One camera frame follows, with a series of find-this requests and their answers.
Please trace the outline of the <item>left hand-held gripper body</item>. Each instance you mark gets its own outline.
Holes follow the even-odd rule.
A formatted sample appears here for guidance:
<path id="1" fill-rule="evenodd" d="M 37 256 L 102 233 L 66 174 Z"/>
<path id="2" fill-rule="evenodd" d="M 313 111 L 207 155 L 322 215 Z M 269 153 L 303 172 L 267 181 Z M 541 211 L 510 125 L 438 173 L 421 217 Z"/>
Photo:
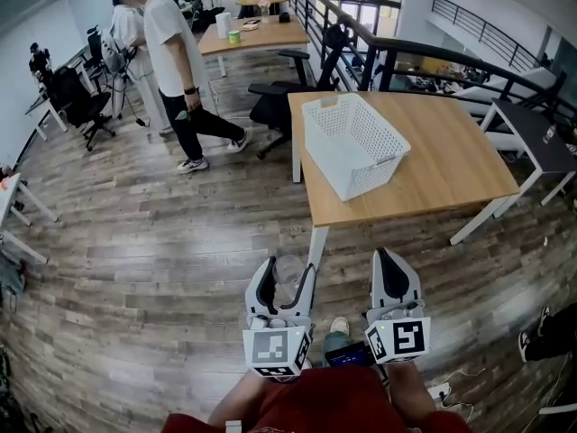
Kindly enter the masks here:
<path id="1" fill-rule="evenodd" d="M 251 314 L 243 331 L 246 366 L 275 382 L 292 382 L 311 368 L 314 324 L 309 317 Z"/>

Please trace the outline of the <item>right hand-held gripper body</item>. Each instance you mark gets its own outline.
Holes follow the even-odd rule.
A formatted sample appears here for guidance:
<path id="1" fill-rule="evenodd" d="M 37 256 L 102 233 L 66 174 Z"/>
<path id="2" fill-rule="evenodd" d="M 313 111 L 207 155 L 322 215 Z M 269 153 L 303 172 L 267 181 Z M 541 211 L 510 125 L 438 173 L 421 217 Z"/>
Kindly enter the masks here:
<path id="1" fill-rule="evenodd" d="M 369 309 L 366 340 L 376 364 L 406 362 L 430 351 L 431 318 L 422 299 Z"/>

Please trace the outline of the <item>clear glass cup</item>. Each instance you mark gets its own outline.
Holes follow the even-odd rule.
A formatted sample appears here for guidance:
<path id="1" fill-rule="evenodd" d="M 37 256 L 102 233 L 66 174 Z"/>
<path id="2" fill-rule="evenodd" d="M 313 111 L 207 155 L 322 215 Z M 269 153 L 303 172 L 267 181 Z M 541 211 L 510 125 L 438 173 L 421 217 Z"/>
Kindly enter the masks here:
<path id="1" fill-rule="evenodd" d="M 297 296 L 305 265 L 295 255 L 283 255 L 276 259 L 272 274 L 275 281 L 274 305 L 289 305 Z"/>

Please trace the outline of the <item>white plastic basket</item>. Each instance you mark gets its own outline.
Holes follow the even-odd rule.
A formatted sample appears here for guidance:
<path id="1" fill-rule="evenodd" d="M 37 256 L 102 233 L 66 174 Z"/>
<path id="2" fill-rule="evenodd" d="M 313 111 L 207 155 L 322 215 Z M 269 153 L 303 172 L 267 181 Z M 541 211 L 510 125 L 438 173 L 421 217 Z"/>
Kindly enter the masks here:
<path id="1" fill-rule="evenodd" d="M 361 96 L 353 93 L 306 102 L 305 146 L 343 202 L 389 182 L 411 145 Z"/>

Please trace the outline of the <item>person's right forearm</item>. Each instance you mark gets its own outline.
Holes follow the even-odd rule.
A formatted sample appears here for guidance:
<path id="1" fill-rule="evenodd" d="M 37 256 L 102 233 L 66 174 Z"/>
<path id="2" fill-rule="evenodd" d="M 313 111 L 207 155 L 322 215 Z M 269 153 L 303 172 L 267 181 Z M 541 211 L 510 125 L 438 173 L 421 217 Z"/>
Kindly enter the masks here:
<path id="1" fill-rule="evenodd" d="M 434 399 L 413 362 L 387 364 L 392 404 L 411 427 L 436 411 Z"/>

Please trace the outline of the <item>person's left forearm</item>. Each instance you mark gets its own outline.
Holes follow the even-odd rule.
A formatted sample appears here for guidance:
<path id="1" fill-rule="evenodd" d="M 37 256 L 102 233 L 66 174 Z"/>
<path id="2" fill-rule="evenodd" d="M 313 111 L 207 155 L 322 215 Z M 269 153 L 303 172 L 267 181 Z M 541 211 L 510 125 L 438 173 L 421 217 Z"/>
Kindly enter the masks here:
<path id="1" fill-rule="evenodd" d="M 208 418 L 207 424 L 224 428 L 227 421 L 240 420 L 249 427 L 258 412 L 269 388 L 270 381 L 248 371 L 218 403 Z"/>

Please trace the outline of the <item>black device with blue screen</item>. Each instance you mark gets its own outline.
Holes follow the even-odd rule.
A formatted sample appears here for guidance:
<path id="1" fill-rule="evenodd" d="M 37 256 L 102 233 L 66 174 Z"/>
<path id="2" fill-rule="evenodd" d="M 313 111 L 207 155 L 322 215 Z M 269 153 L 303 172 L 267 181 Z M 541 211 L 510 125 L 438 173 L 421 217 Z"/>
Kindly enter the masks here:
<path id="1" fill-rule="evenodd" d="M 374 364 L 370 348 L 363 342 L 351 344 L 325 354 L 325 359 L 332 367 L 355 364 L 371 367 Z"/>

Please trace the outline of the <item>person's jeans leg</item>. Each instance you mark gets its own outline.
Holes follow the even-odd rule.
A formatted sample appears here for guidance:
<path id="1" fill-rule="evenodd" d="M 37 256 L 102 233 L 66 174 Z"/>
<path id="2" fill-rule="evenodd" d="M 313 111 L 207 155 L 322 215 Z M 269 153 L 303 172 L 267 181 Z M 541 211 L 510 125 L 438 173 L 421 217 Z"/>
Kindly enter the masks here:
<path id="1" fill-rule="evenodd" d="M 353 339 L 345 332 L 330 331 L 325 335 L 323 343 L 323 357 L 325 365 L 328 365 L 328 353 L 345 348 L 353 344 Z"/>

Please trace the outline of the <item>person's red shirt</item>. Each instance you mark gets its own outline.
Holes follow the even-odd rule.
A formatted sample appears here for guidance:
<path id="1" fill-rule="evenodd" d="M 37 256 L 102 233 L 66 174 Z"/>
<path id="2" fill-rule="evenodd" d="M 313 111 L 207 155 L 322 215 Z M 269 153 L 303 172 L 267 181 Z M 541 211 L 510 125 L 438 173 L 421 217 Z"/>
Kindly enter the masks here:
<path id="1" fill-rule="evenodd" d="M 464 419 L 437 410 L 411 425 L 379 376 L 359 365 L 309 369 L 289 384 L 273 383 L 242 433 L 472 433 Z"/>

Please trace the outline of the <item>square wooden table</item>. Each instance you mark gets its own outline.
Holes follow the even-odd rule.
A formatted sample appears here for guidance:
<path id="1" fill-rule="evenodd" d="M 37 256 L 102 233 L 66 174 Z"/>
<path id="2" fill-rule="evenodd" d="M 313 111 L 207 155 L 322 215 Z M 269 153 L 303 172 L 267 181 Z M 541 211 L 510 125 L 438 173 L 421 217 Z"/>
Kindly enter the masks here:
<path id="1" fill-rule="evenodd" d="M 382 114 L 411 145 L 389 182 L 343 202 L 305 146 L 301 107 L 348 93 L 294 93 L 293 179 L 304 182 L 312 217 L 308 260 L 319 264 L 328 231 L 375 220 L 413 216 L 483 203 L 454 237 L 460 242 L 519 188 L 506 164 L 469 113 L 453 98 L 400 93 L 353 93 Z"/>

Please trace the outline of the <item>black office chair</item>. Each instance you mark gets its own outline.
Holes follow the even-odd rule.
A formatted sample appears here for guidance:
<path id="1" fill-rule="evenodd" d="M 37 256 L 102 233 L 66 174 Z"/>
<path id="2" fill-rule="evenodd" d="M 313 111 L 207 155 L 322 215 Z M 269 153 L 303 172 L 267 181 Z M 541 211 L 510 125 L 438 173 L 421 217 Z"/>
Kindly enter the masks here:
<path id="1" fill-rule="evenodd" d="M 188 0 L 188 5 L 182 9 L 193 33 L 204 32 L 223 11 L 224 8 L 217 5 L 217 0 Z"/>
<path id="2" fill-rule="evenodd" d="M 108 80 L 109 69 L 103 58 L 102 37 L 97 26 L 87 30 L 87 41 L 91 58 L 84 63 L 84 68 L 90 71 L 89 79 L 96 85 L 96 91 L 101 93 L 99 79 L 104 74 L 105 80 Z"/>
<path id="3" fill-rule="evenodd" d="M 77 72 L 63 66 L 53 72 L 51 93 L 71 125 L 76 128 L 87 125 L 83 136 L 89 152 L 93 150 L 93 140 L 98 131 L 104 131 L 115 137 L 115 132 L 105 126 L 112 116 L 103 114 L 111 99 L 109 92 L 90 94 L 79 79 Z"/>
<path id="4" fill-rule="evenodd" d="M 280 137 L 257 153 L 263 160 L 266 155 L 292 139 L 292 115 L 288 95 L 306 92 L 336 91 L 340 79 L 331 80 L 331 75 L 342 55 L 343 48 L 351 41 L 342 24 L 333 24 L 326 31 L 323 42 L 331 50 L 327 56 L 321 76 L 314 86 L 307 84 L 304 61 L 310 56 L 303 51 L 281 50 L 280 56 L 291 58 L 297 69 L 299 82 L 275 81 L 270 85 L 251 84 L 250 93 L 260 96 L 259 101 L 250 112 L 249 118 L 258 124 L 265 124 L 270 130 L 280 132 Z"/>

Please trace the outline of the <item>black top table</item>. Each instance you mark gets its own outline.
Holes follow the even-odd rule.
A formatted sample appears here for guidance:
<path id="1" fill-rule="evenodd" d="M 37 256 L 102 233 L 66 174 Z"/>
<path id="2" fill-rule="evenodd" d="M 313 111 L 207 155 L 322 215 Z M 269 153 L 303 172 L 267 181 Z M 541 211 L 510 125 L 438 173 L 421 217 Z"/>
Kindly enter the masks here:
<path id="1" fill-rule="evenodd" d="M 543 115 L 506 100 L 495 99 L 481 122 L 484 133 L 497 115 L 521 140 L 523 151 L 535 166 L 535 170 L 521 185 L 519 194 L 507 198 L 493 216 L 502 216 L 541 176 L 563 174 L 563 179 L 541 200 L 540 204 L 545 206 L 577 174 L 577 160 L 557 134 L 556 126 L 550 124 Z"/>

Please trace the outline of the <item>long wooden table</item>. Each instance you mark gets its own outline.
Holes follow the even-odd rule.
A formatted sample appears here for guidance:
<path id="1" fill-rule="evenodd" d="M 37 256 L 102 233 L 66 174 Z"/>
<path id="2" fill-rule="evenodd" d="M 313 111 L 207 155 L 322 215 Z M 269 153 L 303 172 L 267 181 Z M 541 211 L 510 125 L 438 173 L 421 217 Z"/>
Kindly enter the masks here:
<path id="1" fill-rule="evenodd" d="M 247 19 L 230 19 L 228 29 L 240 33 L 239 42 L 230 42 L 229 37 L 221 38 L 218 24 L 211 24 L 198 48 L 205 58 L 217 58 L 222 77 L 226 76 L 224 56 L 240 51 L 267 51 L 282 49 L 305 49 L 309 38 L 298 20 L 279 23 L 270 17 L 267 23 L 260 22 L 255 29 L 245 31 L 243 26 Z"/>

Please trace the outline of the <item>white desk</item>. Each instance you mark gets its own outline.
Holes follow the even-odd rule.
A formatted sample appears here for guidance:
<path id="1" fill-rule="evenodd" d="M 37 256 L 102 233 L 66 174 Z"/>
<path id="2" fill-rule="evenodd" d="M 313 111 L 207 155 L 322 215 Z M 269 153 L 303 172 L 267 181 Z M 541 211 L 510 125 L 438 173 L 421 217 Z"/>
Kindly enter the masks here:
<path id="1" fill-rule="evenodd" d="M 37 99 L 26 110 L 25 115 L 32 120 L 36 133 L 44 142 L 48 141 L 48 136 L 43 131 L 43 124 L 51 116 L 63 133 L 68 131 L 68 127 L 60 117 L 59 109 L 45 96 L 39 95 Z"/>
<path id="2" fill-rule="evenodd" d="M 16 201 L 16 193 L 18 191 L 22 192 L 43 213 L 43 215 L 52 222 L 56 223 L 59 221 L 59 216 L 50 208 L 45 206 L 43 202 L 23 184 L 21 181 L 21 174 L 15 173 L 13 176 L 4 178 L 0 181 L 0 239 L 13 244 L 24 253 L 30 255 L 38 263 L 47 264 L 49 262 L 47 257 L 36 252 L 28 244 L 20 240 L 5 228 L 5 220 L 8 214 L 16 216 L 27 227 L 32 225 L 30 219 L 14 205 Z"/>

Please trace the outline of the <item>thin black balcony railing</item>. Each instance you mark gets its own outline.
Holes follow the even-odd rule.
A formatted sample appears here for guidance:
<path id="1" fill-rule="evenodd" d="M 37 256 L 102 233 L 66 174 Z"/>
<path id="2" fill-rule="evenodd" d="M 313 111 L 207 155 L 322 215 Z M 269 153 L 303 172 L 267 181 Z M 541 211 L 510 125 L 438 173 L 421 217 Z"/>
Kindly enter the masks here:
<path id="1" fill-rule="evenodd" d="M 467 32 L 476 42 L 495 52 L 507 62 L 509 67 L 519 72 L 541 67 L 548 68 L 501 29 L 458 4 L 449 0 L 433 0 L 431 11 L 449 21 L 453 26 Z"/>

